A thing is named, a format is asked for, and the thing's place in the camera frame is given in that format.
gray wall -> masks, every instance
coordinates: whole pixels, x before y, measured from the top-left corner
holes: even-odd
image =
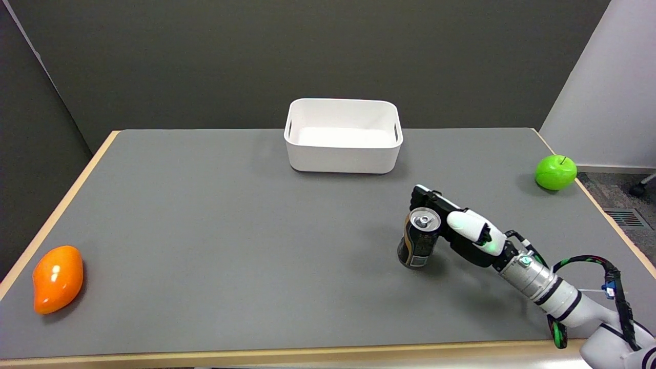
[[[66,107],[0,5],[0,280],[89,156]]]
[[[95,150],[112,129],[283,127],[299,97],[539,128],[609,0],[10,2]]]

table surface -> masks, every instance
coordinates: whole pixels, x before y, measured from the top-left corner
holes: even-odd
[[[30,245],[15,282],[4,282],[0,357],[549,339],[539,308],[443,241],[423,270],[399,263],[417,183],[520,231],[551,263],[610,259],[636,319],[656,330],[656,283],[640,254],[580,186],[535,184],[551,151],[534,130],[403,135],[392,172],[354,175],[293,170],[277,129],[118,133]],[[79,248],[85,286],[70,306],[38,316],[31,271],[62,244]],[[559,275],[582,289],[603,283],[593,264]],[[588,295],[612,308],[602,293]]]

wooden table edge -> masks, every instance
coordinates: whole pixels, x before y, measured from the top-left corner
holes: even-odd
[[[547,148],[554,152],[540,134],[532,129],[544,142]],[[0,284],[0,301],[12,286],[18,275],[25,268],[34,253],[52,230],[64,210],[71,203],[79,189],[87,180],[102,156],[110,147],[120,131],[112,131],[102,146],[98,149],[89,164],[73,183],[62,201],[57,205],[51,216],[46,220],[37,235],[30,242],[25,252],[9,271]],[[644,264],[645,268],[656,278],[656,268],[649,259],[626,236],[614,220],[606,215],[597,201],[577,179],[577,185],[588,196],[590,201],[604,215],[606,220],[617,231],[631,251]],[[584,343],[583,339],[571,339],[565,351],[579,350]],[[116,355],[89,355],[76,357],[45,357],[21,358],[0,360],[0,367],[17,368],[164,368],[176,366],[237,366],[284,364],[298,362],[334,362],[353,360],[396,360],[404,358],[444,358],[464,355],[477,356],[503,356],[522,353],[558,353],[552,341],[492,341],[467,343],[436,343],[429,345],[393,345],[393,346],[365,346],[365,347],[333,347],[321,349],[278,349],[278,350],[251,350],[251,351],[202,351],[188,353],[136,353]]]
[[[48,236],[48,233],[52,230],[54,225],[57,223],[59,218],[62,216],[66,208],[68,207],[69,204],[71,204],[71,201],[73,201],[73,198],[77,194],[77,191],[82,187],[84,182],[89,178],[89,175],[93,171],[93,169],[96,167],[102,156],[105,154],[107,149],[110,147],[116,136],[120,131],[112,131],[109,136],[107,136],[107,139],[105,139],[105,142],[102,143],[96,154],[91,158],[87,166],[82,170],[82,173],[78,176],[78,178],[75,180],[71,188],[68,189],[68,192],[66,195],[64,195],[64,198],[62,198],[62,201],[59,202],[57,207],[54,209],[52,214],[50,214],[50,217],[43,223],[43,226],[41,229],[39,229],[39,232],[37,233],[36,236],[32,239],[30,244],[27,246],[25,251],[23,251],[23,254],[18,258],[17,262],[14,264],[14,266],[9,270],[9,273],[5,276],[5,278],[2,280],[2,283],[0,283],[0,301],[2,301],[3,298],[5,298],[5,295],[9,291],[9,288],[16,282],[16,278],[18,278],[18,275],[23,271],[25,266],[30,262],[30,259],[34,256],[34,253],[39,249],[39,246],[41,246],[41,243],[43,240]]]
[[[220,367],[239,365],[295,364],[303,362],[344,362],[362,360],[403,360],[448,357],[502,357],[578,353],[584,339],[571,339],[564,350],[553,341],[490,341],[469,343],[435,343],[428,345],[389,345],[363,347],[328,347],[321,349],[276,349],[249,351],[202,351],[187,353],[139,353],[47,357],[0,360],[0,367],[21,369],[82,368],[170,368]]]

carpet floor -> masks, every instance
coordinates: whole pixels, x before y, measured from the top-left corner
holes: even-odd
[[[650,227],[642,230],[626,229],[626,235],[656,265],[656,179],[647,184],[647,192],[640,198],[631,196],[629,188],[646,175],[615,173],[580,173],[579,179],[601,207],[635,209]]]

green apple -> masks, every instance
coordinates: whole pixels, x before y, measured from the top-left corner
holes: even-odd
[[[547,190],[562,190],[576,179],[576,164],[563,155],[549,155],[535,168],[535,182]]]

